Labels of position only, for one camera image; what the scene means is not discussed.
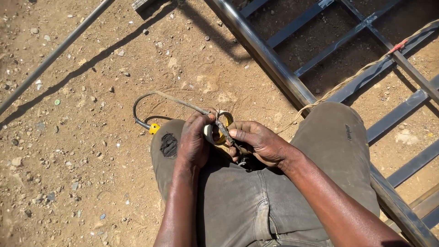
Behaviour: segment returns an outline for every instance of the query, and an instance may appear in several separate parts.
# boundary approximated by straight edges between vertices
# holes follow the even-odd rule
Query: grey trousers
[[[183,124],[171,120],[152,139],[152,164],[164,200]],[[366,129],[357,112],[340,103],[321,103],[300,123],[291,145],[379,216],[370,185]],[[268,169],[248,172],[216,148],[210,150],[198,184],[199,246],[332,246],[317,216],[285,175]]]

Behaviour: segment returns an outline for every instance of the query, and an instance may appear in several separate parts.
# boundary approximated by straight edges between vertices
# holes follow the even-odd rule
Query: man's right hand
[[[228,130],[233,139],[252,146],[253,155],[269,167],[282,166],[284,160],[300,152],[258,122],[236,121],[228,127]],[[230,147],[229,154],[234,162],[238,161],[239,152],[236,147]]]

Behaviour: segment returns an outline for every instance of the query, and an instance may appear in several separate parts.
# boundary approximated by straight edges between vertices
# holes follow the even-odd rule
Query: soil
[[[0,89],[2,102],[99,4],[3,2],[0,82],[7,89]],[[269,2],[250,21],[268,38],[314,2]],[[353,1],[364,15],[385,3]],[[401,4],[377,20],[376,27],[396,44],[438,19],[437,7],[435,0]],[[293,71],[356,24],[336,4],[323,16],[276,48]],[[204,2],[187,0],[179,6],[177,1],[159,1],[143,18],[131,2],[116,1],[40,76],[41,83],[32,84],[0,117],[0,246],[152,246],[164,204],[151,166],[151,135],[132,117],[133,102],[147,91],[227,110],[236,120],[259,121],[273,130],[294,117],[297,109],[233,42],[234,36]],[[301,80],[319,98],[384,52],[367,33],[360,33]],[[437,75],[437,35],[409,61],[428,80]],[[369,127],[417,88],[395,68],[348,104]],[[142,119],[186,119],[191,112],[151,96],[139,104],[137,114]],[[420,108],[404,120],[414,141],[401,141],[402,130],[395,127],[371,146],[372,163],[389,176],[437,140],[438,117],[435,103]],[[292,125],[281,137],[290,140],[297,127]],[[436,158],[397,191],[410,203],[438,183]],[[439,227],[432,231],[439,234]]]

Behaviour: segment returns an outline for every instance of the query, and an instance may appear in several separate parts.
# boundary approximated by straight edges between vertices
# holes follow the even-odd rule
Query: tape roll
[[[231,123],[233,123],[233,117],[232,117],[232,114],[230,114],[230,112],[219,110],[218,113],[219,113],[218,118],[220,116],[224,116],[226,118],[226,123],[225,123],[226,127],[228,127]],[[206,140],[208,142],[212,143],[213,145],[221,146],[224,143],[226,143],[226,137],[221,132],[219,132],[218,141],[214,141],[213,140],[213,126],[214,126],[214,123],[209,124],[207,126],[204,126],[204,136],[206,137]]]

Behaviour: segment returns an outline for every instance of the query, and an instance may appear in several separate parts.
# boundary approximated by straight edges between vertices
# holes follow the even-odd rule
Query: yellow plug
[[[160,128],[160,126],[158,124],[152,123],[151,127],[149,127],[149,133],[150,134],[155,134],[155,133],[157,133],[159,128]]]

